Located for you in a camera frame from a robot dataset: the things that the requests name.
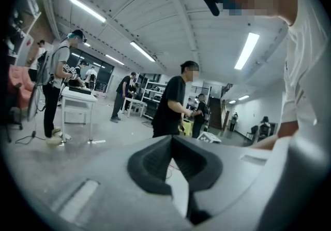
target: gray floor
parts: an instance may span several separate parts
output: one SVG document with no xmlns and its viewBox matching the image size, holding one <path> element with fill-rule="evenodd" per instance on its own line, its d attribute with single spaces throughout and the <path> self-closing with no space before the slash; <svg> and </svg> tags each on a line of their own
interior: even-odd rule
<svg viewBox="0 0 331 231">
<path fill-rule="evenodd" d="M 34 138 L 28 145 L 15 144 L 19 138 L 31 135 L 32 131 L 37 136 L 44 138 L 43 112 L 36 115 L 35 121 L 23 122 L 24 129 L 20 131 L 17 126 L 11 128 L 12 143 L 4 144 L 3 147 L 8 167 L 11 170 L 17 184 L 30 195 L 48 203 L 48 192 L 52 190 L 62 174 L 77 171 L 82 166 L 93 160 L 100 153 L 117 147 L 124 147 L 133 143 L 151 138 L 153 130 L 143 124 L 146 118 L 139 118 L 132 114 L 119 114 L 122 118 L 119 123 L 109 121 L 113 109 L 113 102 L 105 98 L 99 98 L 93 113 L 93 139 L 105 140 L 103 143 L 89 144 L 89 123 L 66 124 L 66 133 L 73 138 L 62 146 L 50 148 L 45 141 Z M 72 119 L 81 119 L 82 116 L 72 115 Z M 61 108 L 57 109 L 54 124 L 61 124 Z M 237 133 L 226 131 L 220 133 L 218 130 L 210 129 L 212 133 L 219 136 L 222 144 L 243 145 L 243 137 Z"/>
</svg>

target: staircase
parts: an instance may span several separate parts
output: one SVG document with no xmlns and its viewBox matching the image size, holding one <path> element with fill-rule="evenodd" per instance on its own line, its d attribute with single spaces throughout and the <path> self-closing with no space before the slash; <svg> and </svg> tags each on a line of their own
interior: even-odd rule
<svg viewBox="0 0 331 231">
<path fill-rule="evenodd" d="M 221 123 L 221 100 L 219 98 L 209 98 L 210 121 L 209 126 L 215 129 L 222 129 Z"/>
</svg>

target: gray pants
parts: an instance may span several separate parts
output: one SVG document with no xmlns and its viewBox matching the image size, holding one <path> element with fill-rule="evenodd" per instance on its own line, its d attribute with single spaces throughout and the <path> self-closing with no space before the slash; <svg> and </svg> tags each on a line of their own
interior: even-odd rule
<svg viewBox="0 0 331 231">
<path fill-rule="evenodd" d="M 121 93 L 117 93 L 116 98 L 115 98 L 112 118 L 118 117 L 117 114 L 118 114 L 119 110 L 121 109 L 121 106 L 123 105 L 123 103 L 124 103 L 124 98 L 122 98 Z"/>
</svg>

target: beige shoe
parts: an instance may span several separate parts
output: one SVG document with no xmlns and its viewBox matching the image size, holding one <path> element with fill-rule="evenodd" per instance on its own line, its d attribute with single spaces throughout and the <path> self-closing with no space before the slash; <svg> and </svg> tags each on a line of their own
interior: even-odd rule
<svg viewBox="0 0 331 231">
<path fill-rule="evenodd" d="M 60 132 L 60 131 L 61 131 L 60 127 L 54 126 L 54 129 L 52 130 L 52 136 L 55 136 L 55 134 Z"/>
<path fill-rule="evenodd" d="M 62 138 L 52 136 L 51 138 L 46 138 L 46 143 L 50 146 L 59 146 L 62 144 Z"/>
</svg>

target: table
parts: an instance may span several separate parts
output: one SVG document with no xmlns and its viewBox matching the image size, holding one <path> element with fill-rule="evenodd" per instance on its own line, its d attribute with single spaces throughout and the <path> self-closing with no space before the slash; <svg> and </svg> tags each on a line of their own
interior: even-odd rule
<svg viewBox="0 0 331 231">
<path fill-rule="evenodd" d="M 128 112 L 128 118 L 130 117 L 130 112 L 131 112 L 131 108 L 132 108 L 132 105 L 134 103 L 138 104 L 138 105 L 141 105 L 142 106 L 142 109 L 141 109 L 141 112 L 140 112 L 140 117 L 142 116 L 143 114 L 143 111 L 144 111 L 144 107 L 147 105 L 145 102 L 142 102 L 141 100 L 137 100 L 137 99 L 133 99 L 133 98 L 128 98 L 126 97 L 125 100 L 124 100 L 124 103 L 123 103 L 123 107 L 122 107 L 122 113 L 124 113 L 124 109 L 125 109 L 125 103 L 126 101 L 130 101 L 130 107 L 129 107 L 129 112 Z"/>
<path fill-rule="evenodd" d="M 69 87 L 66 86 L 62 91 L 62 134 L 65 135 L 66 112 L 84 113 L 84 124 L 86 124 L 86 114 L 89 113 L 89 140 L 92 141 L 92 112 L 96 101 L 98 100 L 93 95 L 70 91 Z M 66 142 L 66 136 L 63 136 L 63 142 Z"/>
</svg>

